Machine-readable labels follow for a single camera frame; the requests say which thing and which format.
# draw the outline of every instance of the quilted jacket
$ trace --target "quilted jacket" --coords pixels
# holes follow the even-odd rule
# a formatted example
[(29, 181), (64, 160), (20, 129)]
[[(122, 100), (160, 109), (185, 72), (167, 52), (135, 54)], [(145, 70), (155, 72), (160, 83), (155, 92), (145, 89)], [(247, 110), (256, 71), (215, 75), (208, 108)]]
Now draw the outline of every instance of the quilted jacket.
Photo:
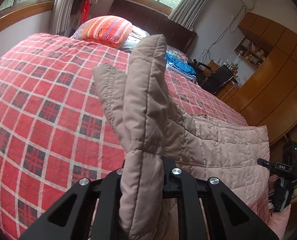
[(220, 178), (248, 206), (263, 196), (267, 205), (269, 171), (257, 165), (269, 159), (266, 127), (188, 114), (168, 93), (165, 53), (164, 36), (154, 35), (135, 47), (127, 75), (108, 64), (93, 69), (105, 116), (127, 153), (121, 238), (178, 239), (176, 201), (162, 199), (161, 156), (195, 178)]

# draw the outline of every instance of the curtain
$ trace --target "curtain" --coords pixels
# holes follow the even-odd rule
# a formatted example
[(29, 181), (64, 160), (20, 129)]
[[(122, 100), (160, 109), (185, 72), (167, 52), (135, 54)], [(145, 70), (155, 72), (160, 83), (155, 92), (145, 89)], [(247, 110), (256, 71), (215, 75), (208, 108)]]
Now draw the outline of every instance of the curtain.
[(193, 30), (193, 24), (206, 4), (207, 0), (181, 0), (169, 16), (169, 19), (188, 30)]
[(63, 34), (67, 29), (73, 0), (55, 0), (51, 18), (51, 34)]

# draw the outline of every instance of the dark brown headboard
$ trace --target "dark brown headboard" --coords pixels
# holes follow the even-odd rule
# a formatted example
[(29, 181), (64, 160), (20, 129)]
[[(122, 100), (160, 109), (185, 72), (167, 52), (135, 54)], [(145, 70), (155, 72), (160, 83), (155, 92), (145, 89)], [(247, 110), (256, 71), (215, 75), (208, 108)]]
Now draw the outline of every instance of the dark brown headboard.
[(167, 18), (166, 15), (129, 0), (114, 0), (108, 15), (130, 21), (149, 34), (164, 34), (168, 45), (186, 53), (197, 34)]

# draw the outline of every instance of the red plaid bedspread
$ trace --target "red plaid bedspread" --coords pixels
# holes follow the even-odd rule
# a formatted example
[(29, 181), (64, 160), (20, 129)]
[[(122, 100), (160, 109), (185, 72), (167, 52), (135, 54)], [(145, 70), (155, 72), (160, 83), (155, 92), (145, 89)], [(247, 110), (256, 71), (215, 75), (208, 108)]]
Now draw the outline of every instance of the red plaid bedspread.
[[(80, 178), (105, 177), (125, 152), (103, 114), (91, 69), (127, 72), (129, 54), (96, 43), (36, 34), (0, 59), (0, 227), (18, 239)], [(247, 125), (199, 86), (166, 72), (189, 113)]]

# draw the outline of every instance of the striped pillow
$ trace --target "striped pillow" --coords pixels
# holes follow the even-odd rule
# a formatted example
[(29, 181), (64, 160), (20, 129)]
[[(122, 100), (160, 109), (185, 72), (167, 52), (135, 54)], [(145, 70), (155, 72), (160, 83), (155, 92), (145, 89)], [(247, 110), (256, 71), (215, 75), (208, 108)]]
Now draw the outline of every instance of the striped pillow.
[(132, 26), (128, 20), (121, 17), (111, 15), (97, 17), (87, 22), (81, 40), (119, 48), (130, 35)]

